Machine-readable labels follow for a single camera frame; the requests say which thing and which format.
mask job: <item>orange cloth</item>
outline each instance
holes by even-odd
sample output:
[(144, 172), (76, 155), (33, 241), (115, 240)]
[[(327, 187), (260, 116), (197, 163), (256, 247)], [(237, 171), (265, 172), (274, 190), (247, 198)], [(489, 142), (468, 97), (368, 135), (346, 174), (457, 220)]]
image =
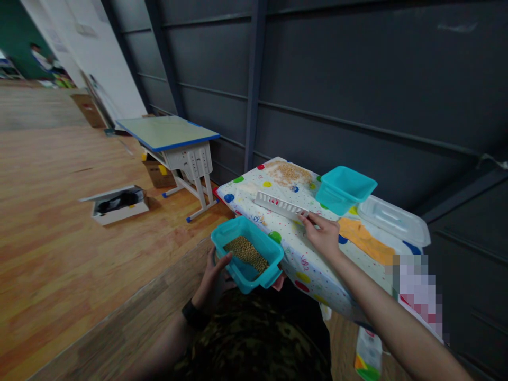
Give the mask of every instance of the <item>orange cloth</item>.
[(360, 221), (341, 218), (339, 221), (340, 235), (354, 243), (373, 260), (382, 265), (392, 265), (395, 250), (370, 235)]

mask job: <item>green wall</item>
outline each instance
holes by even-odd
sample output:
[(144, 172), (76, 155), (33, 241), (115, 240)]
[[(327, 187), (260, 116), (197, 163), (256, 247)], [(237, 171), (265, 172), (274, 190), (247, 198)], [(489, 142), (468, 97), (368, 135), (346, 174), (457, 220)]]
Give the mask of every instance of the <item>green wall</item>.
[(50, 78), (30, 53), (30, 42), (48, 56), (51, 50), (19, 0), (0, 0), (0, 49), (26, 79)]

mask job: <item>black wrist strap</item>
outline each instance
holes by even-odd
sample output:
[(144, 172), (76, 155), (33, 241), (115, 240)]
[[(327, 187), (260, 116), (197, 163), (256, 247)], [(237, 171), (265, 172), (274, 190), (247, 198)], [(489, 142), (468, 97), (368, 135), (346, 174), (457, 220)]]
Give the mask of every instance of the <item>black wrist strap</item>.
[(194, 307), (192, 299), (182, 308), (182, 315), (187, 320), (187, 323), (196, 331), (203, 331), (208, 323), (210, 323), (210, 316)]

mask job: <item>teal plastic basket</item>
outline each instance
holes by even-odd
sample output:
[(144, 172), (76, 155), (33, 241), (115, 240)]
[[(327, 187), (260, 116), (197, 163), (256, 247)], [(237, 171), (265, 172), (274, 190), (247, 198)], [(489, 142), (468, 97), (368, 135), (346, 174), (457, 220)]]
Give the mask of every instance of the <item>teal plastic basket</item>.
[(216, 247), (216, 254), (219, 259), (224, 257), (227, 252), (224, 246), (239, 236), (244, 236), (252, 243), (255, 249), (263, 258), (268, 261), (268, 268), (263, 271), (259, 277), (258, 272), (253, 266), (242, 262), (233, 257), (231, 263), (226, 266), (229, 274), (238, 285), (238, 289), (243, 294), (249, 294), (258, 286), (269, 288), (282, 274), (277, 265), (284, 257), (282, 246), (266, 235), (256, 225), (246, 219), (244, 216), (224, 222), (217, 226), (212, 232), (212, 242)]
[(377, 182), (348, 167), (340, 166), (321, 176), (316, 200), (336, 215), (344, 215), (362, 203), (377, 187)]

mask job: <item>cardboard box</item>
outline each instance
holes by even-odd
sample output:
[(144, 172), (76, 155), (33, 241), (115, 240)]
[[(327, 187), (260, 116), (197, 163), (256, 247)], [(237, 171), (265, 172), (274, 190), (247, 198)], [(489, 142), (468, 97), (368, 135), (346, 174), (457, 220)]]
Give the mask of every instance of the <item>cardboard box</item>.
[(70, 96), (74, 103), (79, 107), (85, 119), (94, 128), (106, 128), (97, 107), (95, 107), (92, 97), (88, 94), (73, 94)]
[(176, 186), (176, 182), (171, 171), (159, 163), (152, 155), (143, 154), (142, 159), (155, 188)]
[[(139, 191), (138, 202), (133, 205), (124, 206), (123, 208), (113, 210), (107, 213), (99, 213), (97, 210), (99, 205), (104, 201), (109, 201), (117, 196), (120, 196), (125, 191)], [(92, 218), (97, 221), (98, 224), (104, 226), (110, 223), (120, 221), (136, 214), (144, 213), (149, 211), (148, 198), (146, 192), (137, 185), (130, 185), (125, 188), (115, 189), (110, 192), (104, 192), (96, 194), (92, 197), (85, 197), (79, 201), (93, 201), (92, 207)]]

